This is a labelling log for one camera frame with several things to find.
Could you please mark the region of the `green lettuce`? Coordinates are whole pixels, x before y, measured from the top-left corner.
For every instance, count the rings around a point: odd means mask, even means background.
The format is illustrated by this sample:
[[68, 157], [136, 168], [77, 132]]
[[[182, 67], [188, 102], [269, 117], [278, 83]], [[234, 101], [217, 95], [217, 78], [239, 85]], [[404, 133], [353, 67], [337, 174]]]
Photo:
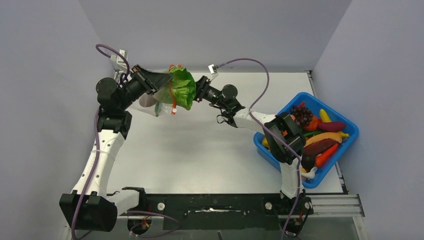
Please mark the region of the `green lettuce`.
[[173, 75], [169, 86], [172, 105], [189, 111], [196, 95], [196, 82], [192, 74], [182, 65], [169, 66], [168, 72]]

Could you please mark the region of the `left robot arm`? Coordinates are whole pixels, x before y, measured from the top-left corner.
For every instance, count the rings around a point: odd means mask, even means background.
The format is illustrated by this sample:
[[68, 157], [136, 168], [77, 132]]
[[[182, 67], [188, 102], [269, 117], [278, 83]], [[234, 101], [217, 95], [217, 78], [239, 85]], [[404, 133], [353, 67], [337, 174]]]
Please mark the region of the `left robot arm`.
[[118, 216], [139, 205], [140, 190], [125, 187], [113, 196], [107, 195], [116, 157], [132, 123], [127, 109], [142, 95], [153, 95], [167, 88], [174, 76], [135, 65], [128, 77], [123, 83], [104, 77], [96, 84], [99, 108], [93, 123], [94, 144], [78, 182], [59, 200], [72, 231], [110, 232]]

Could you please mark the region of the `brown kiwi potato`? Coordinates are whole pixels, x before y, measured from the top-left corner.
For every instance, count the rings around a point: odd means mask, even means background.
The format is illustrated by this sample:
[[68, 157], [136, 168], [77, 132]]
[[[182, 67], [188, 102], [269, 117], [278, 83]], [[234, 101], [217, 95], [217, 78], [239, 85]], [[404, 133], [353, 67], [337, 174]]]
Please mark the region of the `brown kiwi potato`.
[[157, 100], [152, 95], [142, 95], [138, 102], [141, 107], [150, 108], [156, 104]]

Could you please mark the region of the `clear zip bag orange zipper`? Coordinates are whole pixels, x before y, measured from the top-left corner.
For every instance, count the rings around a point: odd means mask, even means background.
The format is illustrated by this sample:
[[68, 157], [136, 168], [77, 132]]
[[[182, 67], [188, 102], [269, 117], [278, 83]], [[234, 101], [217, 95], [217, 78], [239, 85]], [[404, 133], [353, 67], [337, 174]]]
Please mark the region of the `clear zip bag orange zipper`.
[[172, 79], [158, 92], [151, 94], [151, 96], [153, 96], [157, 100], [155, 105], [151, 107], [141, 107], [139, 104], [139, 97], [130, 105], [129, 109], [139, 111], [141, 113], [145, 113], [154, 117], [159, 117], [162, 115], [175, 115], [177, 113], [177, 106], [173, 106], [169, 88]]

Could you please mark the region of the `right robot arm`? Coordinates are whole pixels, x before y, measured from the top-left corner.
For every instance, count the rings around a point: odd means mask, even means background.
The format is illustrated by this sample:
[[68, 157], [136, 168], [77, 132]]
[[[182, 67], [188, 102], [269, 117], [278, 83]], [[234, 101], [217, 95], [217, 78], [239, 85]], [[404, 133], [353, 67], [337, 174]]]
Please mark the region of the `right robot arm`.
[[300, 167], [306, 143], [301, 130], [287, 112], [265, 114], [243, 106], [238, 100], [238, 90], [227, 84], [222, 89], [211, 86], [211, 80], [202, 76], [196, 81], [195, 101], [207, 101], [220, 111], [216, 117], [219, 124], [249, 129], [263, 133], [271, 155], [278, 161], [281, 172], [282, 209], [289, 214], [301, 207], [298, 195], [303, 190]]

